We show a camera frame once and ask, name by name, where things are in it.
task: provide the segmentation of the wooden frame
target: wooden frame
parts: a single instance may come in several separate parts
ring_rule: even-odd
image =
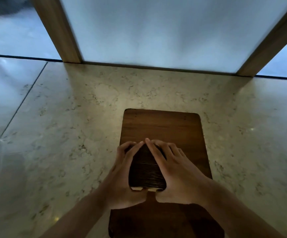
[[[82,63],[60,0],[31,0],[63,62]]]
[[[254,77],[287,45],[287,12],[237,71],[237,76]]]

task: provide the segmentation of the forearm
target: forearm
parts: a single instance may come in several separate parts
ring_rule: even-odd
[[[213,182],[210,189],[209,202],[205,204],[205,209],[231,238],[284,238],[218,183]]]
[[[96,190],[82,198],[40,238],[84,238],[105,210],[104,199]]]

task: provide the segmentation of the person's right hand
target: person's right hand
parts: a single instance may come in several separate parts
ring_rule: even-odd
[[[213,180],[206,177],[175,144],[148,138],[145,141],[167,183],[164,191],[156,192],[156,200],[205,206]],[[167,159],[155,145],[162,149]]]

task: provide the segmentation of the hand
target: hand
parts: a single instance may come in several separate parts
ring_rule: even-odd
[[[113,168],[96,189],[99,199],[105,201],[107,209],[127,208],[146,201],[147,190],[133,191],[128,184],[129,169],[132,159],[143,145],[143,141],[128,141],[117,148],[117,157]],[[126,154],[125,149],[134,145]]]
[[[160,140],[150,141],[148,138],[145,141],[167,183],[164,191],[156,192],[156,200],[161,203],[196,203],[204,207],[212,180],[206,177],[175,144]],[[167,159],[155,145],[162,148]]]

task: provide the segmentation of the dark object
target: dark object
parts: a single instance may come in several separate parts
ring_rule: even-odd
[[[193,113],[127,109],[120,143],[145,138],[173,142],[207,177],[212,178],[200,116]],[[147,201],[110,213],[109,235],[114,238],[224,237],[224,230],[199,205],[158,203],[155,193]]]
[[[162,149],[158,146],[157,149],[159,149],[165,157]],[[142,187],[164,190],[167,187],[160,168],[146,144],[134,155],[129,170],[128,182],[132,188]]]
[[[0,15],[14,14],[26,7],[33,7],[30,0],[0,0]]]

